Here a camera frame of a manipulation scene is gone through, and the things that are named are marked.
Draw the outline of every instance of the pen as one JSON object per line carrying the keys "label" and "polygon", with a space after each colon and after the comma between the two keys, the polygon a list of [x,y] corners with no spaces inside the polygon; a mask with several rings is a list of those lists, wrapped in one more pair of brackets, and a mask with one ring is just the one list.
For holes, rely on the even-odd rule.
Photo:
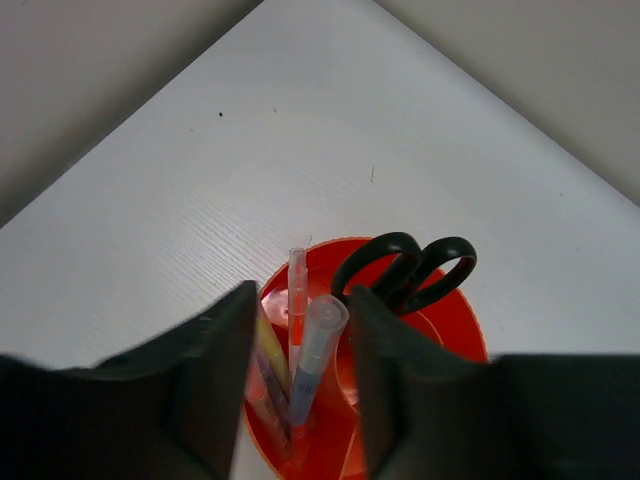
{"label": "pen", "polygon": [[289,402],[289,423],[294,432],[307,421],[322,374],[348,319],[349,311],[332,295],[322,295],[309,304]]}
{"label": "pen", "polygon": [[276,453],[281,458],[287,459],[291,455],[291,443],[269,397],[267,385],[262,378],[255,355],[252,355],[248,373],[244,397],[267,430]]}
{"label": "pen", "polygon": [[269,365],[271,365],[282,391],[285,392],[285,395],[288,395],[291,388],[291,377],[287,368],[287,359],[261,302],[258,302],[256,338],[258,350],[264,352],[264,356],[269,361]]}
{"label": "pen", "polygon": [[294,380],[298,366],[300,345],[304,333],[304,317],[307,310],[307,257],[303,248],[289,251],[289,372]]}
{"label": "pen", "polygon": [[280,417],[280,422],[282,423],[282,427],[284,428],[287,436],[289,435],[289,403],[287,402],[287,397],[285,397],[284,392],[282,391],[282,387],[280,386],[280,382],[276,378],[276,375],[269,364],[269,360],[267,359],[264,350],[260,345],[256,346],[255,357],[258,368],[260,369],[260,373],[262,374],[262,378],[264,379],[264,383],[267,386],[267,392],[271,397],[271,401],[278,412],[278,416]]}

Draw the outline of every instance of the black plastic handle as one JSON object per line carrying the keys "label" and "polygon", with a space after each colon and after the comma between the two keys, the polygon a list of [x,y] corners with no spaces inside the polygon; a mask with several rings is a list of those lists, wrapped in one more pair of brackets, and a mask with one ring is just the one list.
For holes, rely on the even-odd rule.
{"label": "black plastic handle", "polygon": [[336,270],[331,281],[331,295],[348,306],[344,289],[363,268],[387,255],[399,258],[376,280],[371,290],[383,301],[404,287],[420,267],[422,251],[418,242],[404,232],[390,232],[369,240],[357,248]]}
{"label": "black plastic handle", "polygon": [[[458,263],[437,282],[420,289],[420,285],[438,268],[451,260]],[[422,250],[422,263],[408,284],[387,300],[392,311],[406,315],[421,310],[458,288],[476,266],[473,245],[461,237],[446,237],[430,243]]]}

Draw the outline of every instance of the pen cap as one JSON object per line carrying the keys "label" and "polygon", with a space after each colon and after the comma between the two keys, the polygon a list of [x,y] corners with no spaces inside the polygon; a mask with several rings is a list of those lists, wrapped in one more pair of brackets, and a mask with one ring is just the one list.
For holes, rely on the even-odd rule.
{"label": "pen cap", "polygon": [[347,307],[333,295],[322,295],[314,299],[307,309],[298,366],[306,373],[322,374],[347,320]]}
{"label": "pen cap", "polygon": [[304,248],[289,250],[289,315],[304,315],[307,309],[307,253]]}

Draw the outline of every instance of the scissors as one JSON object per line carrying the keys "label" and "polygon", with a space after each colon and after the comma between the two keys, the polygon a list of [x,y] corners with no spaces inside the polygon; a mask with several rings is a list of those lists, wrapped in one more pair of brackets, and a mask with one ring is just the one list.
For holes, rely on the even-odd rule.
{"label": "scissors", "polygon": [[[477,261],[473,245],[461,237],[441,238],[421,249],[408,233],[385,233],[357,248],[340,264],[331,281],[331,294],[348,307],[344,289],[349,281],[387,255],[396,258],[370,288],[398,316],[421,310],[451,293],[467,279]],[[456,259],[456,265],[443,278],[420,289],[429,275]]]}

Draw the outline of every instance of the orange plastic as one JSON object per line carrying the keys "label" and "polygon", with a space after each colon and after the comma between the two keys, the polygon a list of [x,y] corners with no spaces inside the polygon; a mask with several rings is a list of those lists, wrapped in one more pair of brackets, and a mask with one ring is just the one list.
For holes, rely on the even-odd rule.
{"label": "orange plastic", "polygon": [[[369,238],[342,238],[307,250],[309,297],[329,293],[331,279],[338,266]],[[351,285],[370,285],[391,263],[383,258],[361,271]],[[425,284],[442,277],[438,271]],[[267,282],[261,298],[269,319],[283,347],[287,346],[287,265],[283,265]],[[471,307],[459,290],[403,318],[422,335],[448,350],[476,362],[487,361],[487,351],[480,326]],[[305,445],[306,455],[297,467],[284,462],[271,446],[267,432],[245,401],[245,422],[253,442],[278,478],[291,480],[360,480],[365,479],[363,439],[360,431],[357,388],[353,370],[353,353],[349,326],[325,372],[314,401]]]}

